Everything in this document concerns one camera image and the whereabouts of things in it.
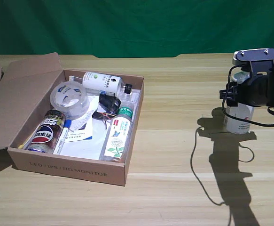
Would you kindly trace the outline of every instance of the bottle cap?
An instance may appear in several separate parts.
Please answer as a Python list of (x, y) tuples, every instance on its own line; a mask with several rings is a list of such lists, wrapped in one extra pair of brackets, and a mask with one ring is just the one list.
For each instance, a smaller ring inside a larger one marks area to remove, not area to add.
[(247, 65), (243, 66), (241, 68), (241, 70), (244, 71), (244, 72), (250, 72), (251, 71), (251, 67), (250, 67), (249, 64), (247, 64)]
[(125, 84), (125, 86), (124, 86), (124, 93), (131, 94), (131, 92), (132, 92), (132, 85), (129, 84), (129, 83)]

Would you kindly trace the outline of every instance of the cardboard box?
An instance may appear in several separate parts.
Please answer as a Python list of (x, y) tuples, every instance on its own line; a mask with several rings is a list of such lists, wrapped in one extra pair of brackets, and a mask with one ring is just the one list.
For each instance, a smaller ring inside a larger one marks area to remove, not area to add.
[(82, 78), (84, 74), (85, 71), (63, 70), (57, 53), (12, 62), (0, 81), (0, 149), (7, 147), (19, 170), (124, 186), (143, 100), (143, 77), (109, 73), (122, 77), (124, 82), (131, 83), (134, 89), (140, 89), (133, 131), (129, 137), (129, 151), (124, 163), (17, 148), (34, 131), (45, 113), (52, 109), (49, 100), (52, 89), (67, 81), (70, 75)]

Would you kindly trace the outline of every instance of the wooden tabletop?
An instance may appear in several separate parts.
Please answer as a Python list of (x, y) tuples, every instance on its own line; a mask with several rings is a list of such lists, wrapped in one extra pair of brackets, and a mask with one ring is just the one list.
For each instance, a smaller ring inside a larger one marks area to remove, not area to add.
[[(0, 226), (274, 226), (274, 128), (220, 132), (219, 90), (232, 55), (61, 56), (63, 68), (145, 77), (127, 184), (15, 170), (0, 152)], [(26, 57), (0, 56), (0, 64)], [(261, 107), (253, 120), (274, 123), (274, 116)], [(193, 169), (202, 185), (190, 166), (195, 137)], [(242, 162), (251, 150), (254, 160)]]

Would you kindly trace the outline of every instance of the plastic bottle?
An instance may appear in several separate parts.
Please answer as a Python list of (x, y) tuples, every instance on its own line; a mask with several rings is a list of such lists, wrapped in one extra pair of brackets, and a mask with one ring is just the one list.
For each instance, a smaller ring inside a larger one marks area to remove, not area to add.
[(132, 91), (132, 85), (124, 83), (120, 77), (95, 72), (86, 72), (82, 85), (87, 92), (115, 97), (121, 93), (130, 94)]
[(134, 105), (122, 101), (117, 116), (112, 120), (107, 132), (99, 160), (124, 162), (128, 150), (129, 136), (133, 127)]
[[(250, 77), (250, 72), (247, 68), (242, 68), (241, 72), (232, 76), (232, 81), (237, 84), (243, 83)], [(251, 120), (254, 114), (254, 107), (238, 103), (237, 107), (227, 106), (226, 112), (237, 118)], [(225, 129), (234, 134), (245, 134), (250, 129), (250, 123), (238, 121), (225, 116), (224, 127)]]

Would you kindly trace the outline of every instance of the tape roll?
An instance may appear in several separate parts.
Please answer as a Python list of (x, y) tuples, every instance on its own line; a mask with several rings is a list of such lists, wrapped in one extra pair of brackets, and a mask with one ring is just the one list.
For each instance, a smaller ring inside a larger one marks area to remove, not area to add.
[(50, 102), (54, 109), (70, 120), (81, 117), (89, 108), (86, 89), (76, 81), (66, 81), (56, 86), (51, 92)]

